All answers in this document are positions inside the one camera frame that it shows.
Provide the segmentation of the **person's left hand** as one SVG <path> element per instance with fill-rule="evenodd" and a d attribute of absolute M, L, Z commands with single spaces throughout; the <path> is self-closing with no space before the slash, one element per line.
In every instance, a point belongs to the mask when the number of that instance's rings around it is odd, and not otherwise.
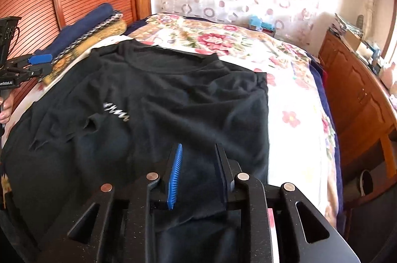
<path fill-rule="evenodd" d="M 9 94 L 9 96 L 6 99 L 1 97 L 1 113 L 0 113 L 1 124 L 6 124 L 10 120 L 13 110 L 13 103 L 14 103 L 14 96 L 12 92 Z"/>

